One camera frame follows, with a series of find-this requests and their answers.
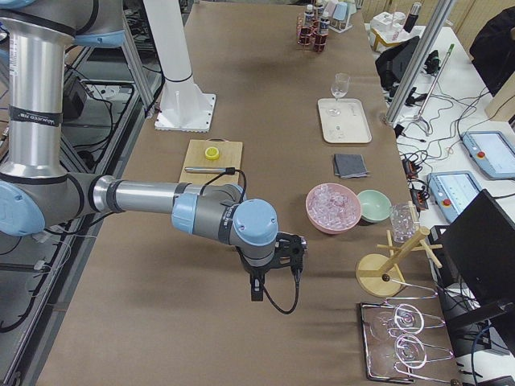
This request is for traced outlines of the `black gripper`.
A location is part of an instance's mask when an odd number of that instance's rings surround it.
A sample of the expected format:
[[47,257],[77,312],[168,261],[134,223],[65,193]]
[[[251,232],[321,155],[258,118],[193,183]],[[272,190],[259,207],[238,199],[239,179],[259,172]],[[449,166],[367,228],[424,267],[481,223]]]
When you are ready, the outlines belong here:
[[266,274],[271,269],[289,267],[295,284],[298,285],[303,271],[303,256],[306,251],[307,242],[302,236],[279,232],[269,256],[262,259],[251,259],[240,252],[241,263],[250,275],[251,301],[263,301],[263,285],[265,284]]

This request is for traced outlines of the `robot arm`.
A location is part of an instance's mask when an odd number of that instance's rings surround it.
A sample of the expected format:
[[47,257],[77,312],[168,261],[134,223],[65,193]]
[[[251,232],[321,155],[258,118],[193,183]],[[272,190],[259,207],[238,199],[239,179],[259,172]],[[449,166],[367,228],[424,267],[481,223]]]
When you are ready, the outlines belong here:
[[60,165],[64,51],[120,47],[119,1],[4,1],[10,35],[9,153],[1,166],[1,230],[27,236],[93,213],[166,213],[182,232],[232,245],[250,277],[253,301],[268,297],[266,273],[303,271],[304,239],[280,232],[274,208],[247,199],[242,184],[141,183],[72,173]]

